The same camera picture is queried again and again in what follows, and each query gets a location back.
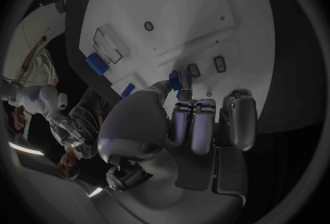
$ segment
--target light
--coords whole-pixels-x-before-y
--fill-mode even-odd
[[[88,197],[91,198],[92,196],[97,195],[99,192],[101,192],[103,189],[102,188],[97,188],[93,193],[91,193]]]
[[[9,143],[9,146],[16,149],[16,150],[19,150],[19,151],[24,151],[24,152],[28,152],[30,154],[38,154],[38,155],[43,155],[43,153],[39,152],[39,151],[35,151],[35,150],[30,150],[30,149],[27,149],[27,148],[24,148],[24,147],[21,147],[21,146],[18,146],[16,144],[13,144],[13,143]]]

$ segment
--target black hole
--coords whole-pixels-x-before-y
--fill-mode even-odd
[[[147,22],[145,23],[145,29],[146,29],[147,31],[151,31],[151,30],[154,29],[154,27],[153,27],[153,25],[152,25],[152,23],[151,23],[150,21],[147,21]]]

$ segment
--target white table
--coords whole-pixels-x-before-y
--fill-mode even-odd
[[[144,28],[146,21],[154,30]],[[79,46],[85,56],[95,52],[94,34],[106,23],[129,49],[105,72],[117,93],[132,75],[147,87],[195,63],[201,76],[193,78],[194,99],[207,98],[210,92],[218,112],[229,92],[249,89],[261,114],[275,54],[269,0],[89,0]],[[213,59],[217,56],[225,59],[224,73],[216,71]],[[169,116],[177,102],[175,95],[172,91],[164,105]]]

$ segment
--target white shirt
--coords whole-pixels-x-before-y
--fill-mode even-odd
[[[20,67],[15,79],[23,86],[53,84],[57,79],[50,54],[42,49],[31,61],[26,72]]]

